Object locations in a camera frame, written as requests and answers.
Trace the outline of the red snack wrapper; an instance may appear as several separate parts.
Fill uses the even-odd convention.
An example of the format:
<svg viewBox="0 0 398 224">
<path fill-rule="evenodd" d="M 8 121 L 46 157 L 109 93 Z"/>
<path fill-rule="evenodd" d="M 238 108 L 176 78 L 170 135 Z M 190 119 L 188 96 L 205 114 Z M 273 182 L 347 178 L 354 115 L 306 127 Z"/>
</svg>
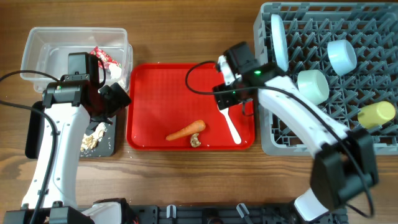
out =
<svg viewBox="0 0 398 224">
<path fill-rule="evenodd" d="M 101 61 L 103 63 L 99 63 L 99 66 L 101 68 L 105 68 L 106 70 L 109 70 L 110 67 L 119 67 L 121 68 L 121 64 L 113 59 L 109 54 L 107 54 L 104 50 L 101 50 L 98 46 L 96 46 L 91 52 L 90 54 L 95 55 L 96 57 L 98 57 L 99 59 L 101 59 Z"/>
</svg>

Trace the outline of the light blue bowl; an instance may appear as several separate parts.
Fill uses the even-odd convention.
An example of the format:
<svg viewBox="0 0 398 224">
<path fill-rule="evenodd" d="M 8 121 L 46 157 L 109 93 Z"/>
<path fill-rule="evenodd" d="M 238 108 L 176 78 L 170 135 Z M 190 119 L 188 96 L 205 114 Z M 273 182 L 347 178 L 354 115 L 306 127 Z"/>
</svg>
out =
<svg viewBox="0 0 398 224">
<path fill-rule="evenodd" d="M 357 56 L 347 40 L 331 41 L 326 49 L 330 64 L 338 76 L 346 75 L 356 68 Z"/>
</svg>

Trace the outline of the rice and food leftovers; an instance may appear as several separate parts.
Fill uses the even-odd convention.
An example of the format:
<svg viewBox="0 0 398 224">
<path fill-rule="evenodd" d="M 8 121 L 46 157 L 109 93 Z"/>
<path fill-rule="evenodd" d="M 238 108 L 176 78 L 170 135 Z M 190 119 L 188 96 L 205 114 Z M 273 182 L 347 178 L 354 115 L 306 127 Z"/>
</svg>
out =
<svg viewBox="0 0 398 224">
<path fill-rule="evenodd" d="M 95 127 L 95 130 L 92 134 L 84 134 L 80 151 L 85 152 L 93 150 L 102 140 L 106 132 L 107 128 L 105 123 L 100 123 L 99 125 L 97 125 L 97 127 Z"/>
</svg>

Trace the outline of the white plastic spoon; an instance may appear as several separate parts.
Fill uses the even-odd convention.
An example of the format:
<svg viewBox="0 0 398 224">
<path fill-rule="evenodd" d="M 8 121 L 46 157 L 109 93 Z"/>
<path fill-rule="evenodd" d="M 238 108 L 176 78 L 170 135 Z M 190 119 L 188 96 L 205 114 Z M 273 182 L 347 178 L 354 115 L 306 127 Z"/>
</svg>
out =
<svg viewBox="0 0 398 224">
<path fill-rule="evenodd" d="M 228 125 L 229 131 L 231 133 L 231 137 L 233 138 L 233 141 L 235 144 L 241 144 L 242 140 L 241 137 L 237 131 L 237 129 L 235 128 L 230 116 L 229 116 L 229 108 L 225 108 L 225 109 L 218 109 L 219 112 L 224 116 L 226 123 Z"/>
</svg>

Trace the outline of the yellow plastic cup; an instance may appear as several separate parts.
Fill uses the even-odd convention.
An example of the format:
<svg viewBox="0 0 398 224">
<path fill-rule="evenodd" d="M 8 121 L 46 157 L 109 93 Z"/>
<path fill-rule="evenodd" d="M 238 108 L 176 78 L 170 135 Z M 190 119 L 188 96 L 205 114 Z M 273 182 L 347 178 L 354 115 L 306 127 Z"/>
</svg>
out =
<svg viewBox="0 0 398 224">
<path fill-rule="evenodd" d="M 357 115 L 358 122 L 366 129 L 383 125 L 394 119 L 395 116 L 396 108 L 388 101 L 381 101 L 362 107 Z"/>
</svg>

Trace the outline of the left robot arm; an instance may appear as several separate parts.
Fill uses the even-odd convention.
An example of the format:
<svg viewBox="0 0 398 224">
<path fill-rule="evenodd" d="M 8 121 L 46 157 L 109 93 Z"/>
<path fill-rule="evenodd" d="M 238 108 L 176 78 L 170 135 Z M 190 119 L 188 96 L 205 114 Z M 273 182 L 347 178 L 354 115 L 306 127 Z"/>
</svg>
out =
<svg viewBox="0 0 398 224">
<path fill-rule="evenodd" d="M 99 200 L 81 212 L 76 205 L 80 146 L 91 121 L 106 122 L 131 103 L 128 94 L 97 75 L 63 75 L 43 92 L 43 107 L 30 111 L 44 118 L 34 177 L 20 210 L 8 211 L 5 223 L 132 223 L 124 198 Z"/>
</svg>

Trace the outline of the pale green bowl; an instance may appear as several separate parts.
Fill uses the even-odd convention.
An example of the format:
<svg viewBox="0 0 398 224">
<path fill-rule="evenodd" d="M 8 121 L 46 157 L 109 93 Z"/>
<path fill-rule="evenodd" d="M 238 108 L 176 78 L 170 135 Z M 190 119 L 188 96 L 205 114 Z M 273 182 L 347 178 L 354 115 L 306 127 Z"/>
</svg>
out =
<svg viewBox="0 0 398 224">
<path fill-rule="evenodd" d="M 305 70 L 298 73 L 297 85 L 299 92 L 319 105 L 329 98 L 329 85 L 324 74 L 319 70 Z"/>
</svg>

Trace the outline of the white tissue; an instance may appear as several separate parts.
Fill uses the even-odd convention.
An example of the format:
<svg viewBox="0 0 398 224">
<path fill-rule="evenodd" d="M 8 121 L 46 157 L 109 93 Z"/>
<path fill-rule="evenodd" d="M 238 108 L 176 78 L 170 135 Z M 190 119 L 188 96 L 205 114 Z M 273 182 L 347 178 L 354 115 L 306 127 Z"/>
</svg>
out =
<svg viewBox="0 0 398 224">
<path fill-rule="evenodd" d="M 121 66 L 119 64 L 110 63 L 108 68 L 109 68 L 109 71 L 110 71 L 112 79 L 121 78 L 122 68 L 121 68 Z"/>
</svg>

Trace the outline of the light blue plate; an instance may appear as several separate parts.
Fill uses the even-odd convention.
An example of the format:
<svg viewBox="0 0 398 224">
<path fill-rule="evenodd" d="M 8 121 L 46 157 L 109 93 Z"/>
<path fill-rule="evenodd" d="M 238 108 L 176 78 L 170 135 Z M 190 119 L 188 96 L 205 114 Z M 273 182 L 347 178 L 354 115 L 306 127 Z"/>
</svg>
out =
<svg viewBox="0 0 398 224">
<path fill-rule="evenodd" d="M 289 67 L 287 39 L 282 18 L 277 14 L 271 15 L 271 34 L 276 63 L 286 72 Z"/>
</svg>

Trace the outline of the brown food scrap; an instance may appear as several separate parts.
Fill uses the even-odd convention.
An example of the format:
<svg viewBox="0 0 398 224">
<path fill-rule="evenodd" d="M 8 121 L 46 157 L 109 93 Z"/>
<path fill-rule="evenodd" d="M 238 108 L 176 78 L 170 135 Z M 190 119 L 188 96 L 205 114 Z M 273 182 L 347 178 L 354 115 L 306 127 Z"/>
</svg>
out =
<svg viewBox="0 0 398 224">
<path fill-rule="evenodd" d="M 198 133 L 195 133 L 195 134 L 191 135 L 191 137 L 190 137 L 191 147 L 196 148 L 196 147 L 199 147 L 201 145 L 201 142 L 199 141 L 198 136 L 199 136 Z"/>
</svg>

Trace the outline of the orange carrot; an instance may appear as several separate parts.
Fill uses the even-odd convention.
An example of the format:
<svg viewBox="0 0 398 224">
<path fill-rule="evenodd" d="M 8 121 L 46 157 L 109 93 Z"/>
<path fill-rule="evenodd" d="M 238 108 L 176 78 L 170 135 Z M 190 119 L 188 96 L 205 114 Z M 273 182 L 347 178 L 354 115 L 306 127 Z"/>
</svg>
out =
<svg viewBox="0 0 398 224">
<path fill-rule="evenodd" d="M 197 121 L 194 121 L 193 123 L 189 124 L 188 126 L 182 128 L 181 130 L 179 130 L 175 133 L 169 134 L 166 137 L 166 140 L 173 141 L 173 140 L 185 137 L 185 136 L 200 133 L 205 128 L 206 128 L 205 122 L 203 120 L 197 120 Z"/>
</svg>

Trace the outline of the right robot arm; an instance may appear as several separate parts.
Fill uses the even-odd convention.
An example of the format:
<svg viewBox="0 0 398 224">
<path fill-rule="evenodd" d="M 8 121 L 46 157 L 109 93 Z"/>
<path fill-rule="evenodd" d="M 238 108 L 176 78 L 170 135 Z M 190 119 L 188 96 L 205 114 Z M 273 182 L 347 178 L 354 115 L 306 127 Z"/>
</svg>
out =
<svg viewBox="0 0 398 224">
<path fill-rule="evenodd" d="M 314 162 L 310 188 L 294 200 L 302 222 L 314 222 L 327 213 L 349 205 L 361 193 L 368 199 L 367 218 L 374 216 L 370 188 L 379 176 L 372 136 L 366 129 L 350 130 L 335 121 L 300 94 L 277 65 L 242 66 L 226 62 L 215 65 L 224 83 L 213 89 L 224 107 L 257 97 L 259 104 L 274 113 L 306 145 Z"/>
</svg>

